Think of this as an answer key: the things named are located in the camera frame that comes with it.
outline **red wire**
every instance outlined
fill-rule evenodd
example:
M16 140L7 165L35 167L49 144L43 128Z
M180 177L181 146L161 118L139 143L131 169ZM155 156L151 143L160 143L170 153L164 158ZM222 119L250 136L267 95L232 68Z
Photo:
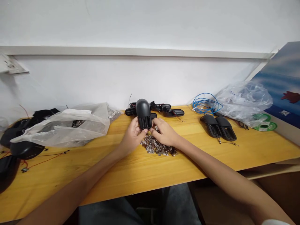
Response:
M51 158L51 159L54 159L54 158L56 158L56 157L58 157L58 156L60 156L60 155L62 155L62 154L63 154L63 153L61 153L61 154L59 154L59 155L57 155L57 156L55 156L55 157L53 157L53 158ZM51 160L51 159L48 159L48 160L46 160L46 161L44 161L44 162L40 162L40 163L35 164L35 165L31 166L31 167L37 166L37 165L39 165L39 164L41 164L41 163L45 163L45 162L47 162L47 161L49 161L49 160Z
M23 106L21 106L21 107L25 110L27 117L30 118L27 111L26 111L26 109Z
M23 160L23 164L22 164L22 166L24 165L24 164L26 164L26 168L28 167L28 163L26 162L26 160L25 159L22 159Z
M174 113L174 111L171 110L171 112L172 112L178 119L180 119L180 118Z
M10 152L6 152L6 154L4 156L2 156L0 159L4 158L5 156L7 156L7 154L9 154Z

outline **jeans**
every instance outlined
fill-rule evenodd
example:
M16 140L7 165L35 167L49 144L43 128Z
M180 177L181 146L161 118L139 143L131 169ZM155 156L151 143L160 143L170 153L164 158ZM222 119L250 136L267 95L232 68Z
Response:
M162 188L164 205L159 224L201 225L186 183ZM80 225L144 225L124 198L116 198L79 207Z

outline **electrical outlet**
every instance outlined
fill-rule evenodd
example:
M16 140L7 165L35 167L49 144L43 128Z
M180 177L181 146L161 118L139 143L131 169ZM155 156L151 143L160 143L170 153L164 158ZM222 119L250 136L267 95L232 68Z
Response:
M0 54L0 73L17 74L28 72L13 56Z

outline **wooden table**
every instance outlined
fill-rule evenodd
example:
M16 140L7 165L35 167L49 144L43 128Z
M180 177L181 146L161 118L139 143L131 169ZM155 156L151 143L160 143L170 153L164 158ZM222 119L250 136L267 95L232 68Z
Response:
M210 137L205 125L200 122L202 115L190 107L180 106L185 115L178 118L165 118L177 133L216 157L234 170L243 170L269 163L300 157L300 148L275 132L259 132L254 129L245 130L230 121L239 147L222 143ZM84 147L71 148L48 162L32 167L22 173L20 165L17 176L11 186L0 195L0 222L20 219L30 213L43 201L60 188L82 174L121 141L132 117L121 115L111 124L104 137L97 138ZM61 153L66 148L49 148L41 155ZM43 162L53 156L35 157L28 160L29 166ZM136 194L157 188L203 179L206 176L184 154L175 157L147 154L139 146L111 168L95 185L82 202L95 203L107 199Z

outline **clear plastic bag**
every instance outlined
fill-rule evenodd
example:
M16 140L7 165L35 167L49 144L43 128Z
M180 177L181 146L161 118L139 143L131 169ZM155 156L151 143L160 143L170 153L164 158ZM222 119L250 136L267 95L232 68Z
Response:
M61 148L83 146L94 138L106 135L111 121L122 113L114 110L117 113L109 117L109 110L112 109L106 102L67 109L27 129L11 142L30 141Z
M267 89L253 81L230 84L222 89L216 98L223 105L219 111L221 114L252 128L258 126L264 119L258 119L253 115L270 108L273 104Z
M7 119L0 117L0 133L4 132L8 128L9 124Z

